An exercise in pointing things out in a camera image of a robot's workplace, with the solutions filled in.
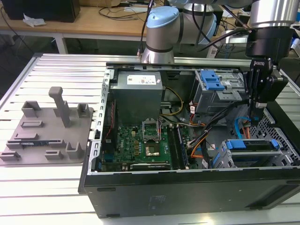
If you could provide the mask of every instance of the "power cable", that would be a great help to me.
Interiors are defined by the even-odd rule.
[[[146,19],[144,21],[144,24],[142,25],[141,41],[140,41],[140,47],[139,47],[139,49],[137,51],[137,55],[140,55],[140,53],[144,52],[143,36],[144,36],[144,31],[145,31],[146,23],[147,23],[147,20],[148,20],[148,16],[149,16],[149,13],[150,13],[150,11],[152,9],[152,6],[153,6],[153,2],[154,2],[154,0],[150,0],[149,4],[148,4],[148,7],[147,7],[147,15],[146,15]]]
[[[192,6],[193,14],[195,14],[194,13],[194,6],[195,6],[195,4],[193,4],[193,6]],[[195,43],[196,49],[198,48],[200,36],[201,36],[202,30],[203,30],[203,26],[204,26],[205,14],[206,14],[206,7],[207,7],[207,5],[204,4],[204,11],[203,11],[202,23],[201,23],[201,26],[199,28],[198,36],[197,36],[196,43]]]
[[[137,16],[138,16],[138,14],[146,13],[146,12],[138,12],[138,13],[135,12],[135,13],[129,14],[129,15],[109,16],[108,14],[109,14],[110,12],[111,12],[111,13],[117,13],[117,12],[119,12],[119,11],[123,11],[123,9],[121,9],[121,10],[119,10],[119,11],[116,11],[116,12],[109,11],[109,12],[105,15],[105,14],[102,13],[102,11],[103,11],[104,9],[106,9],[106,8],[109,9],[108,7],[103,7],[102,9],[99,10],[99,14],[102,15],[102,16],[104,16],[104,17],[106,17],[106,18],[109,18],[109,19],[117,19],[117,20],[125,19],[125,20],[127,20],[127,19],[132,19],[132,16],[133,16],[133,15],[137,15]]]
[[[194,21],[194,24],[196,25],[196,27],[197,27],[197,29],[198,30],[200,30],[200,27],[199,27],[199,25],[198,25],[198,23],[197,23],[197,21],[196,21],[196,18],[195,18],[195,12],[194,12],[194,8],[192,7],[192,16],[193,16],[193,21]],[[242,50],[238,50],[238,51],[228,51],[228,50],[225,50],[225,49],[222,49],[222,48],[220,48],[220,47],[218,47],[218,46],[216,46],[215,45],[215,43],[217,43],[217,42],[219,42],[220,40],[222,40],[222,39],[220,39],[219,41],[214,41],[214,42],[212,42],[205,34],[204,34],[204,32],[203,31],[201,31],[201,34],[203,35],[203,37],[209,42],[209,46],[208,47],[210,47],[210,46],[214,46],[216,49],[218,49],[219,51],[221,51],[221,52],[224,52],[224,53],[241,53],[241,52],[243,52],[243,51],[245,51],[245,49],[242,49]],[[201,51],[203,51],[203,50],[205,50],[206,48],[208,48],[208,47],[204,47],[203,49],[201,49],[201,50],[199,50],[198,52],[201,52]]]
[[[246,25],[245,23],[243,23],[242,20],[239,19],[239,17],[237,17],[227,6],[225,5],[222,5],[222,7],[230,14],[233,16],[234,19],[236,19],[240,24],[242,24],[242,26],[245,28],[245,29],[249,29],[248,25]]]
[[[214,46],[214,47],[215,47],[215,44],[216,44],[217,42],[219,42],[219,41],[221,41],[221,40],[223,40],[223,39],[225,39],[225,38],[227,38],[227,37],[229,37],[229,36],[231,36],[231,35],[238,34],[238,33],[242,33],[242,32],[244,32],[244,31],[246,31],[245,28],[236,28],[235,30],[232,30],[232,31],[230,31],[230,32],[228,32],[228,33],[226,33],[226,34],[224,34],[224,35],[218,37],[216,40],[210,42],[210,43],[207,44],[204,48],[198,50],[198,52],[204,51],[205,49],[207,49],[207,48],[209,48],[209,47],[211,47],[211,46]],[[228,53],[240,53],[240,52],[243,52],[243,51],[245,51],[245,49],[243,49],[243,50],[238,50],[238,51],[234,51],[234,52],[233,52],[233,51],[229,51]]]

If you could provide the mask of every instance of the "aluminum extrusion table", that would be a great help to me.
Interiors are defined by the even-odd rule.
[[[5,148],[26,100],[36,100],[41,107],[54,107],[48,97],[51,86],[61,86],[63,97],[73,107],[89,103],[97,109],[106,62],[138,62],[134,56],[59,55],[34,57],[0,101],[0,151]],[[176,63],[211,64],[216,61],[248,66],[248,60],[210,60],[176,58]],[[299,88],[292,82],[277,101],[300,128]],[[0,224],[300,224],[300,194],[274,209],[156,217],[98,219],[90,200],[77,192],[81,165],[55,167],[0,167]]]

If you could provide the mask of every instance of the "red wire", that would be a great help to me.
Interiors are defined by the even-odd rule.
[[[107,139],[108,135],[110,134],[110,132],[111,132],[111,130],[113,128],[113,103],[112,103],[112,112],[111,112],[111,114],[112,114],[111,128],[109,128],[109,131],[106,134],[106,137],[105,137],[105,139],[103,141],[105,141]]]

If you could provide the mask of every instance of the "wooden desk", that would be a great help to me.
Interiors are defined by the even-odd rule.
[[[25,24],[21,20],[10,20],[8,15],[5,14],[5,19],[9,25],[19,34],[26,36],[40,36],[40,37],[53,37],[56,40],[59,53],[67,54],[67,47],[65,38],[87,38],[87,39],[109,39],[109,40],[128,40],[139,41],[141,36],[141,30],[143,27],[143,21],[146,17],[146,13],[134,16],[136,20],[120,21],[112,20],[101,16],[98,11],[100,7],[81,7],[80,14],[76,18],[75,22],[55,22],[46,21],[47,25],[31,27]],[[111,9],[113,12],[118,11],[120,8]],[[122,16],[133,14],[133,12],[120,11],[118,13],[110,13],[111,16]],[[14,33],[6,25],[2,17],[0,17],[0,33],[13,35]]]

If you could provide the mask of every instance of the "white paper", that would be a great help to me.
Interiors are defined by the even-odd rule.
[[[23,22],[31,27],[46,25],[44,19],[34,19],[34,18],[30,18],[29,16],[27,16],[25,14],[23,14],[23,15],[24,15]]]

